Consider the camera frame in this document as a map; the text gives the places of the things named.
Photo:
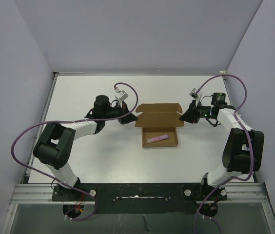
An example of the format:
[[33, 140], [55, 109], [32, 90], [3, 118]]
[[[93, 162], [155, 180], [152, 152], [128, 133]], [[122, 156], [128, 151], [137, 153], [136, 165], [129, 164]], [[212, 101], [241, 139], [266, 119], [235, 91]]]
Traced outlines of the brown cardboard box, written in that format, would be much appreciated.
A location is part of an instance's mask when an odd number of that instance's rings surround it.
[[[136, 108], [138, 120], [135, 127], [142, 130], [143, 148], [176, 147], [178, 145], [177, 127], [183, 127], [184, 122], [179, 120], [182, 107], [179, 103], [143, 103]], [[168, 139], [159, 142], [147, 143], [148, 138], [167, 134]]]

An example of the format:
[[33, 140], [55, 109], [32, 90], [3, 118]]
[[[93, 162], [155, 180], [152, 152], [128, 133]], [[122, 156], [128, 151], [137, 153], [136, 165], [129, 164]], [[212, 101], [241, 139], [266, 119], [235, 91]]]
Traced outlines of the pink highlighter pen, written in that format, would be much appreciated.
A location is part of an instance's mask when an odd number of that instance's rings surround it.
[[147, 143], [148, 143], [148, 144], [151, 144], [151, 143], [159, 142], [159, 141], [162, 141], [162, 140], [166, 140], [166, 139], [168, 139], [168, 138], [169, 138], [169, 136], [168, 136], [167, 134], [165, 134], [165, 135], [160, 135], [160, 136], [148, 138], [148, 139], [147, 139]]

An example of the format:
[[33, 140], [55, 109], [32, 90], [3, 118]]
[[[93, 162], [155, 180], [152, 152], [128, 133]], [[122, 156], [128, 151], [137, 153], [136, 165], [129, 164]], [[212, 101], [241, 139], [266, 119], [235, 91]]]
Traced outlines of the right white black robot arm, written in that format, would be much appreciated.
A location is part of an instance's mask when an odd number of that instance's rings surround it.
[[237, 114], [235, 107], [226, 102], [203, 106], [193, 100], [179, 119], [196, 124], [201, 118], [216, 120], [214, 126], [221, 125], [228, 132], [221, 164], [206, 173], [198, 187], [199, 195], [209, 199], [215, 195], [216, 186], [224, 187], [232, 179], [245, 181], [241, 175], [251, 176], [260, 169], [265, 135], [249, 127]]

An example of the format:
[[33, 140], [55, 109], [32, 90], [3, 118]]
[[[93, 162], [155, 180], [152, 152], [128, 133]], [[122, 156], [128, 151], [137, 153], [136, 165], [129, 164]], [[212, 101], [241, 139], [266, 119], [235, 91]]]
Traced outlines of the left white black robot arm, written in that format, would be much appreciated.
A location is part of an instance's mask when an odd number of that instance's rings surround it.
[[105, 122], [111, 119], [118, 120], [122, 125], [138, 120], [124, 101], [117, 100], [113, 106], [105, 95], [96, 97], [93, 108], [85, 118], [82, 122], [46, 124], [33, 149], [34, 157], [52, 172], [58, 192], [63, 192], [69, 200], [76, 200], [80, 196], [80, 179], [68, 162], [74, 141], [98, 134], [105, 127]]

